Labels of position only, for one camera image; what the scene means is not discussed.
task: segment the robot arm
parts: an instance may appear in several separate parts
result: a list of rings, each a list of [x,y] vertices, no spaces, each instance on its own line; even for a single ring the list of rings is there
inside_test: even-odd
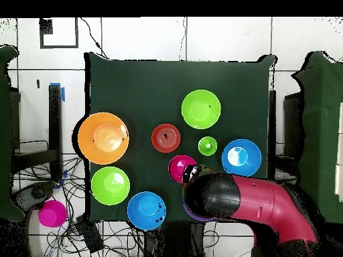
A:
[[[202,175],[202,170],[197,165],[184,172],[184,198],[194,213],[267,225],[282,251],[289,253],[287,248],[297,246],[307,257],[313,256],[318,235],[303,199],[291,185],[223,173]]]

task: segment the pink bowl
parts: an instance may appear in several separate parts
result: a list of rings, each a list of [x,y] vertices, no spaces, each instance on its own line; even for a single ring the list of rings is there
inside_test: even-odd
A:
[[[38,219],[45,227],[57,228],[66,221],[66,207],[59,201],[50,200],[43,204],[38,212]]]
[[[196,165],[195,160],[186,155],[175,156],[169,162],[168,173],[174,181],[182,183],[182,175],[188,165]]]

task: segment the blue bowl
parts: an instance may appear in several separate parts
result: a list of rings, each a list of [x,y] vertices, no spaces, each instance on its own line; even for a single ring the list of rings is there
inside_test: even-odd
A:
[[[144,191],[136,194],[127,204],[130,222],[141,230],[154,230],[164,221],[165,204],[157,194]]]
[[[237,139],[222,152],[222,166],[227,173],[250,177],[261,166],[261,151],[254,142]]]

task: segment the plastic bowl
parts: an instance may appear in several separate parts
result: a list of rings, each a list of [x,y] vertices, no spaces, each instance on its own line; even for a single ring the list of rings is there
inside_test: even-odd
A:
[[[100,203],[117,205],[128,196],[130,181],[118,167],[103,167],[93,175],[91,188],[94,198]]]
[[[201,138],[198,143],[198,150],[204,156],[211,156],[217,151],[217,141],[215,138],[206,136]]]
[[[120,159],[129,145],[129,132],[117,116],[98,112],[90,115],[78,130],[78,146],[92,163],[108,165]]]
[[[178,182],[182,183],[182,175],[188,165],[196,165],[197,163],[193,158],[186,155],[178,155],[170,160],[168,164],[168,173],[170,177]]]
[[[229,143],[222,152],[222,166],[227,173],[249,177],[261,166],[262,155],[258,146],[246,139]]]
[[[66,221],[66,207],[59,201],[49,200],[44,202],[38,212],[38,219],[45,227],[57,228]]]
[[[185,122],[195,129],[207,129],[220,116],[220,102],[215,94],[207,90],[195,90],[182,102],[181,113]]]
[[[207,218],[207,217],[202,217],[202,216],[199,216],[195,213],[193,213],[190,208],[185,204],[185,202],[183,202],[183,205],[184,205],[184,209],[186,211],[186,213],[192,217],[193,219],[197,220],[197,221],[200,221],[200,222],[211,222],[213,220],[215,220],[216,218],[213,217],[213,218]]]
[[[130,222],[140,230],[154,230],[164,221],[165,204],[157,194],[144,191],[136,194],[127,204],[127,216]]]
[[[171,124],[161,124],[155,128],[151,135],[151,142],[161,153],[174,151],[180,143],[179,130]]]

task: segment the small green bowl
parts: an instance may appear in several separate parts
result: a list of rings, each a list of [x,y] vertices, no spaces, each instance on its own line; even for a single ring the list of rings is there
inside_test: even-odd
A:
[[[198,149],[204,156],[211,156],[217,151],[217,141],[209,136],[203,137],[198,143]]]
[[[130,191],[129,178],[118,167],[99,169],[94,174],[90,186],[94,198],[108,206],[123,202]]]

